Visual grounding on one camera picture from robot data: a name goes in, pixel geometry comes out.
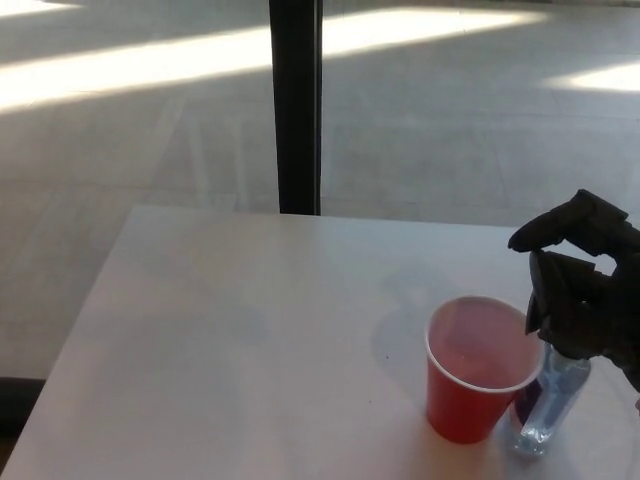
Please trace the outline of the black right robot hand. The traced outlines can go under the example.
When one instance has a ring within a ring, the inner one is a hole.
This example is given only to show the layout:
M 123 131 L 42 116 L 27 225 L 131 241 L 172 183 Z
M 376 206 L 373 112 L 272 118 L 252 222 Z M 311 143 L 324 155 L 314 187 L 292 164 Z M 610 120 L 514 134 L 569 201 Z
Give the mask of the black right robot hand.
M 588 190 L 509 239 L 529 256 L 525 331 L 575 360 L 605 357 L 639 386 L 639 232 Z

